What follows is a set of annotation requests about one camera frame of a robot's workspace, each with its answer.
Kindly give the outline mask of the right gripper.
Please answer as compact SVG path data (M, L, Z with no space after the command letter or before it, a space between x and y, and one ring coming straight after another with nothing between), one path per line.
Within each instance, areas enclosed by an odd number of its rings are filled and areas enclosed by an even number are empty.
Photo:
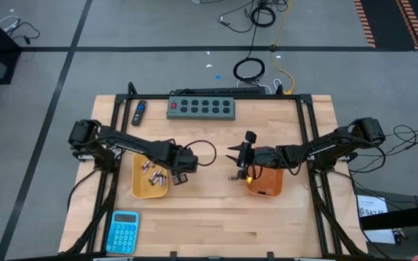
M228 147L228 150L239 151L238 157L226 156L238 165L238 178L260 178L264 168L275 167L279 163L273 148L253 148L256 139L257 135L248 130L245 134L246 142Z

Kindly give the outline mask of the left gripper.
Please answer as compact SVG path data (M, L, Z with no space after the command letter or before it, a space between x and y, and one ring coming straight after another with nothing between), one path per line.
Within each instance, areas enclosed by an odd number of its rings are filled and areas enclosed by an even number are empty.
M176 173L195 173L198 166L198 157L189 148L177 151L172 161L171 171ZM176 185L176 176L172 175L173 184Z

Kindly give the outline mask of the yellow plastic bin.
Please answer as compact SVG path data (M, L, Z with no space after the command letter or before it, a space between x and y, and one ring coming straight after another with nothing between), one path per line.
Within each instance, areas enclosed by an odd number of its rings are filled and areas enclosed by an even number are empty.
M155 164L155 168L151 172L147 170L142 170L142 165L149 161L149 164L152 164L149 159L144 155L135 154L133 157L132 164L132 179L131 179L131 191L132 194L138 199L153 199L164 197L168 193L169 180L168 171L163 167ZM166 177L166 186L161 186L159 183L156 183L154 186L149 182L152 174L159 169L163 169L163 175Z

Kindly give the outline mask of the orange plastic bin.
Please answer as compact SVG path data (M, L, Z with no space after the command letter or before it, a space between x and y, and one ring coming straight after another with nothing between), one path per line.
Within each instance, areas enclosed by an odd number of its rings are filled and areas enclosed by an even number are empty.
M282 163L280 156L275 152L279 163ZM282 192L283 169L275 167L264 168L260 178L253 178L251 183L246 183L246 188L251 194L258 196L279 196ZM267 195L259 194L259 191L265 191Z

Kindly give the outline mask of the grey metal power strip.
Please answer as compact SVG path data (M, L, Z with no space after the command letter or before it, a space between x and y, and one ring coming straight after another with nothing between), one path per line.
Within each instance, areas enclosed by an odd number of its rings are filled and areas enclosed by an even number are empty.
M173 96L168 100L168 120L235 120L232 97Z

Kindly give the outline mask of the long black power strip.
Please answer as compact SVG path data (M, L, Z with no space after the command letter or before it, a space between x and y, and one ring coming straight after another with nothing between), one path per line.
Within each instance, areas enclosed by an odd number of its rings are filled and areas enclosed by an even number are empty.
M258 95L265 94L263 87L239 87L239 88L198 88L198 89L176 89L171 94L200 94L200 95Z

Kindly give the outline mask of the black remote control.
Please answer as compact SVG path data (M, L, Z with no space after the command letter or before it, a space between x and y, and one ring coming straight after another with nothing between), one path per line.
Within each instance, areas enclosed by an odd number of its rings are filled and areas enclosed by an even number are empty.
M131 121L131 124L133 126L140 125L146 108L147 108L147 102L145 100L140 100L136 106L136 109L135 109L135 112Z

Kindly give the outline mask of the blue calculator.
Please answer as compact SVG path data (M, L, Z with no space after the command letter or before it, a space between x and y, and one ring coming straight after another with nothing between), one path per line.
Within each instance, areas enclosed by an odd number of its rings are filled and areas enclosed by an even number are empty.
M139 234L138 212L114 211L106 241L106 252L133 254Z

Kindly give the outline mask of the white paper sign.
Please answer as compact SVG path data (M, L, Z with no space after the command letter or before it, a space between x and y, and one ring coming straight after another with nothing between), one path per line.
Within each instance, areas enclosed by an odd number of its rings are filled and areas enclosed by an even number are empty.
M358 195L358 216L360 218L384 214L388 212L385 200L382 197ZM395 244L395 237L391 229L364 231L367 238L373 243Z

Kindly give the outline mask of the black bar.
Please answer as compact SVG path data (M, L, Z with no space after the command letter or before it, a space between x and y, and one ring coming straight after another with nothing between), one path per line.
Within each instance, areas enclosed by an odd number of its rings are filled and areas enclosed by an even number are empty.
M365 231L418 226L418 208L369 215L360 222Z

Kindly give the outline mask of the black mat with orange stripes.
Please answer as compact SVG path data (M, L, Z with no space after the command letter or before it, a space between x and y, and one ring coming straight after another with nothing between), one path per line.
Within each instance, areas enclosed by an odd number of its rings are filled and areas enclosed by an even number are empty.
M418 0L353 0L374 49L418 50Z

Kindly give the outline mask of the black aluminium frame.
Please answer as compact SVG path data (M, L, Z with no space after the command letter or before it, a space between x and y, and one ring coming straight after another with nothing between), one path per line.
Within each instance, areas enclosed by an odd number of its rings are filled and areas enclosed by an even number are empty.
M131 124L140 100L147 108L139 126ZM157 199L137 199L131 191L132 153L125 153L118 174L93 173L91 162L78 168L81 182L70 203L60 252L69 250L94 214L97 198L111 186L117 194L114 210L138 212L139 234L134 258L140 257L320 257L335 250L335 235L319 216L307 167L297 175L283 175L282 192L267 197L251 194L243 181L230 181L237 167L228 147L241 143L247 131L260 146L301 144L333 131L337 126L329 96L248 96L236 100L233 121L168 120L168 97L163 94L98 96L91 116L139 138L190 145L200 158L188 182L170 186Z

